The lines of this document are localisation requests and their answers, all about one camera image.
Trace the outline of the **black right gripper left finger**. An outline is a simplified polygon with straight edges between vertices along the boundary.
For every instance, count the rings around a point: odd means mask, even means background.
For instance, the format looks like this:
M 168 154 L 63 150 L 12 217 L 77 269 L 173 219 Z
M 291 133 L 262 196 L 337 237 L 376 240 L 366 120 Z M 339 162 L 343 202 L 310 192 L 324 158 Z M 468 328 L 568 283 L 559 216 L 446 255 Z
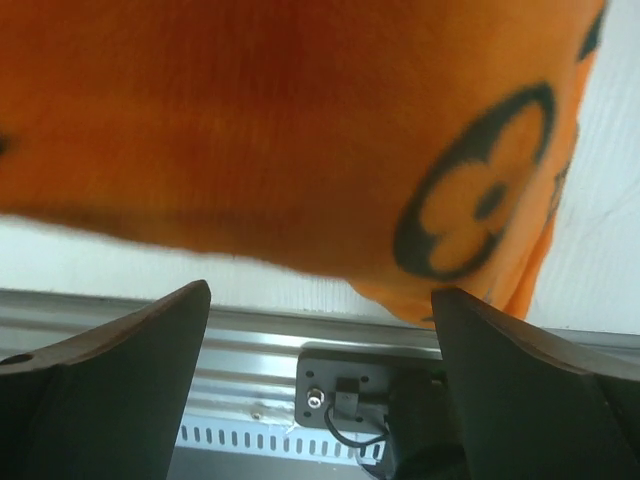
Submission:
M 4 479 L 164 479 L 210 309 L 203 280 L 1 363 Z

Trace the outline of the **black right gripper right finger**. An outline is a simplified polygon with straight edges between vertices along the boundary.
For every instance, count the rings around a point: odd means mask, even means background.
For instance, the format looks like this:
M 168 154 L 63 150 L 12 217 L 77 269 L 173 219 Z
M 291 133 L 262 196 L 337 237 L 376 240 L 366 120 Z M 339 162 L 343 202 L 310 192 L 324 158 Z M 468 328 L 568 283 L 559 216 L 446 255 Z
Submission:
M 460 289 L 431 303 L 473 478 L 638 478 L 638 365 Z

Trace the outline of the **orange patterned plush pillowcase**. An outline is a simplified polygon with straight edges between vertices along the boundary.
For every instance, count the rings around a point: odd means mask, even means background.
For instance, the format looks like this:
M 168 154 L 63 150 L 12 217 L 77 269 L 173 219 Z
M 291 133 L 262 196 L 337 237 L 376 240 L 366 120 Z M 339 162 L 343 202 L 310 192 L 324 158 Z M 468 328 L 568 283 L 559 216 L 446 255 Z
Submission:
M 1 210 L 517 318 L 604 1 L 5 1 Z

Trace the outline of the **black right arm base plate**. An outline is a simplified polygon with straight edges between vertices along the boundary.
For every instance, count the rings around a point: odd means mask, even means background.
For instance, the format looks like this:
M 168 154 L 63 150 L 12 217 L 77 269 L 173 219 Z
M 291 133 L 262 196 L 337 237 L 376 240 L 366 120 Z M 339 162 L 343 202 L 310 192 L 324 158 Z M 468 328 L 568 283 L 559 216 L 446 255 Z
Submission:
M 443 383 L 443 362 L 415 349 L 305 348 L 297 359 L 295 421 L 324 429 L 331 408 L 339 431 L 380 435 L 392 387 L 404 378 Z

